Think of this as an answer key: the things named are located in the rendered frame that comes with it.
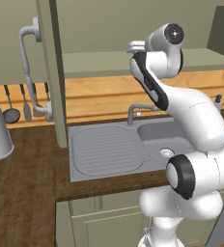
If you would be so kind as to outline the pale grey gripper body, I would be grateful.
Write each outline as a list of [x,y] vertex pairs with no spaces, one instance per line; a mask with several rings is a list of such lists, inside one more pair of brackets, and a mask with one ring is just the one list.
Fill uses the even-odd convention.
[[136,53],[145,51],[145,42],[144,41],[130,41],[126,45],[127,53]]

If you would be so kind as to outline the olive green base cabinet door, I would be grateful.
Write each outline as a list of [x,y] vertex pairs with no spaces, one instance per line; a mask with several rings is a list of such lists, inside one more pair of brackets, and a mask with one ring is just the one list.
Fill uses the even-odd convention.
[[86,222],[88,247],[137,247],[143,235],[141,212]]

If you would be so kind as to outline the grey sink tap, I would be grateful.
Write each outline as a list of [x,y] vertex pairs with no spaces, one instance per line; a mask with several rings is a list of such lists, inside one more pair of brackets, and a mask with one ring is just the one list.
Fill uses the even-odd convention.
[[137,109],[151,109],[154,112],[158,111],[158,108],[153,106],[152,104],[131,104],[128,108],[128,114],[127,114],[127,124],[133,125],[133,110]]

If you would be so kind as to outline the grey soap dispenser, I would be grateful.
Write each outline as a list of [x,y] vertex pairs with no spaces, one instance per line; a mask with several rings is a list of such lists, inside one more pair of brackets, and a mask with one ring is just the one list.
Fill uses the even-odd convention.
[[221,109],[222,109],[222,95],[216,95],[213,103],[216,106],[217,110],[221,111]]

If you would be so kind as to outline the dark hanging kitchen tool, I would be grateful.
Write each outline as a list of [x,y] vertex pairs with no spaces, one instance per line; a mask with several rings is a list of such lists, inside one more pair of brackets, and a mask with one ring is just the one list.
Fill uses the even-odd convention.
[[34,91],[34,98],[35,98],[35,102],[36,105],[40,107],[39,103],[38,103],[38,98],[37,98],[37,89],[36,89],[36,85],[35,83],[32,82],[32,87],[33,87],[33,91]]
[[46,100],[47,100],[47,102],[49,102],[49,101],[51,101],[51,99],[50,99],[49,87],[48,87],[47,82],[44,82],[44,89],[45,89],[45,93],[46,93]]

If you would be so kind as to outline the grey steel sink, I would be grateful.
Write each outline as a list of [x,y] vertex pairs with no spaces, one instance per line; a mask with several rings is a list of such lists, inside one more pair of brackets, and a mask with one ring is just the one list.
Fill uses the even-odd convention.
[[71,126],[70,181],[163,170],[194,148],[172,118]]

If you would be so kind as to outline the grey hanging spatula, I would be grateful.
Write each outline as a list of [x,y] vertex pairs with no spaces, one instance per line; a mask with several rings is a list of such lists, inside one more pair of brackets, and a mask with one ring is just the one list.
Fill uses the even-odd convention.
[[27,103],[26,96],[25,96],[25,91],[24,91],[24,86],[23,84],[19,84],[20,86],[20,91],[23,96],[23,113],[24,113],[24,119],[26,122],[31,122],[32,121],[32,114],[31,114],[31,109],[29,104]]

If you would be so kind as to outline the dark grey hanging ladle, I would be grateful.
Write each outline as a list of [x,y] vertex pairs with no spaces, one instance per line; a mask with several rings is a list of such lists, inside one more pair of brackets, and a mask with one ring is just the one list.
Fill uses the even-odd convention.
[[8,86],[5,85],[4,89],[5,89],[5,93],[8,98],[10,107],[3,112],[3,117],[7,124],[15,124],[20,118],[20,112],[17,109],[13,108]]

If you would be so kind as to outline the olive green drawer front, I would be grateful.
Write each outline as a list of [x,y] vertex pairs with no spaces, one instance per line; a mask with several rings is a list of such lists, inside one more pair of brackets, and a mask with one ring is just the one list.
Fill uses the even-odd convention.
[[141,190],[102,196],[102,210],[96,210],[96,197],[69,201],[72,216],[104,212],[112,209],[137,206]]

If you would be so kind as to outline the olive green wall cabinet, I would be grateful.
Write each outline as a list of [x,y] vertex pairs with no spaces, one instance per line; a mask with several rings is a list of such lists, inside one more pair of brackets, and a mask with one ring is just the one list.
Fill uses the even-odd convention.
[[224,69],[224,0],[57,0],[67,78],[128,75],[129,41],[184,30],[183,70]]
[[19,31],[36,15],[36,0],[0,0],[0,85],[24,82]]

